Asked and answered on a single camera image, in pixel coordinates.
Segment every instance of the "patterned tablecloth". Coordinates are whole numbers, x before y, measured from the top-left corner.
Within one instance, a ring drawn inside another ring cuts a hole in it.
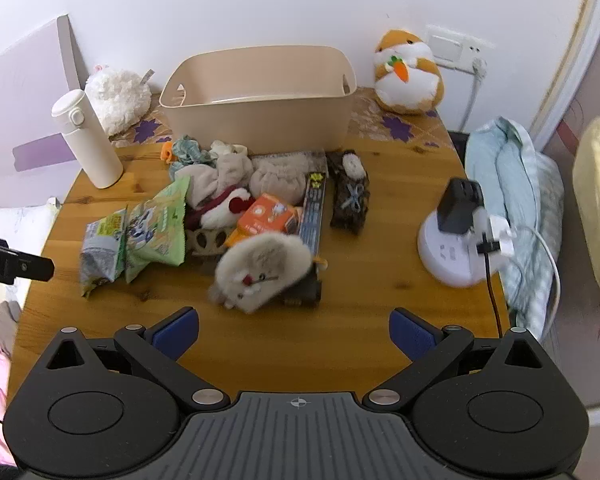
[[[385,112],[374,101],[371,88],[359,88],[356,92],[349,135],[374,140],[401,140],[412,145],[414,150],[454,148],[437,112],[420,116]],[[154,96],[151,108],[138,124],[116,134],[111,140],[117,148],[171,140],[171,129],[158,104],[158,96]]]

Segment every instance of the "silver bolt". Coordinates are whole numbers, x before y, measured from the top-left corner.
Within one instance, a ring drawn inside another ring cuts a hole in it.
[[[191,396],[191,399],[198,404],[208,406],[220,402],[224,399],[224,395],[220,390],[216,390],[215,388],[203,388],[202,390],[196,391]]]
[[[400,394],[393,390],[373,390],[369,394],[369,400],[374,404],[380,404],[380,406],[389,406],[400,400]]]

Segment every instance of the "light blue blanket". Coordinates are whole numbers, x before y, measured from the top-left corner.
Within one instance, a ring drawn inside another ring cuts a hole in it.
[[[502,117],[485,124],[469,136],[464,165],[467,176],[480,183],[487,211],[506,217],[512,226],[538,230],[557,260],[564,187],[556,163],[536,152],[526,130]],[[516,324],[539,339],[553,269],[541,243],[528,231],[518,231],[514,247],[524,278],[514,264],[504,267],[504,295]]]

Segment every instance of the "orange and white plush toy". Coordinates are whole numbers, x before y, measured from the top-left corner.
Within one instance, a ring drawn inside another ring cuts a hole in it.
[[[442,101],[445,86],[429,46],[406,30],[386,33],[374,54],[376,100],[390,112],[423,114]]]

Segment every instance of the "table top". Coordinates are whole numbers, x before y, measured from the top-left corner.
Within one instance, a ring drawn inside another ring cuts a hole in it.
[[[330,228],[328,187],[320,255],[322,301],[316,307],[272,304],[247,315],[206,300],[211,276],[185,262],[150,264],[130,285],[124,279],[97,288],[86,300],[78,286],[78,254],[85,226],[126,205],[152,198],[169,183],[160,144],[120,148],[125,173],[97,190],[84,173],[76,180],[50,233],[43,256],[56,274],[33,282],[20,318],[11,365],[13,397],[40,353],[64,326],[86,337],[111,337],[129,324],[151,326],[190,305],[200,316],[198,341],[179,363],[235,397],[239,390],[354,391],[359,397],[408,364],[389,340],[388,316],[403,306],[431,324],[461,324],[476,336],[497,336],[484,282],[471,288],[438,283],[416,248],[421,222],[452,176],[464,176],[452,149],[426,150],[399,140],[349,137],[370,177],[370,209],[359,236]],[[494,290],[503,328],[506,305]]]

